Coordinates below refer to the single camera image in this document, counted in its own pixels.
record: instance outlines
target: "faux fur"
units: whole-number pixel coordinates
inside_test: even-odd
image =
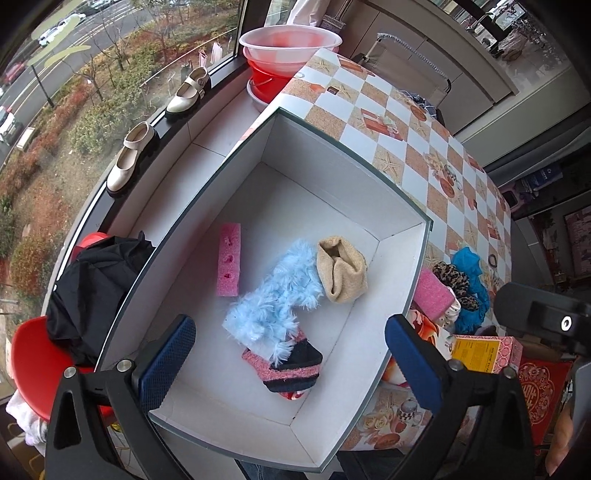
[[[316,249],[296,240],[262,284],[231,305],[223,327],[275,366],[287,360],[298,333],[293,307],[315,309],[324,293]]]

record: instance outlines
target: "red car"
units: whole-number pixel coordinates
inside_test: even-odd
[[[21,73],[23,73],[26,68],[27,66],[21,61],[10,65],[8,70],[5,71],[4,75],[2,76],[3,83],[5,85],[11,85],[17,78],[20,77]]]

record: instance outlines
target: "white shoe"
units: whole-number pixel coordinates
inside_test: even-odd
[[[133,127],[123,140],[117,162],[107,177],[107,191],[113,195],[119,193],[133,175],[141,157],[155,151],[158,146],[158,134],[148,122],[141,122]]]
[[[177,93],[170,99],[166,106],[166,116],[177,116],[189,113],[193,107],[199,104],[205,94],[211,89],[212,81],[207,73],[207,68],[194,69],[178,88]]]

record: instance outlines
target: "folded beige sock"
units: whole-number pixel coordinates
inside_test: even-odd
[[[368,289],[368,266],[363,255],[341,236],[318,242],[316,267],[330,301],[354,301]]]

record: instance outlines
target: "hand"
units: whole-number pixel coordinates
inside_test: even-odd
[[[570,404],[567,404],[556,421],[550,451],[546,456],[546,470],[549,475],[552,475],[556,471],[568,454],[569,441],[572,436],[573,419],[570,418]]]

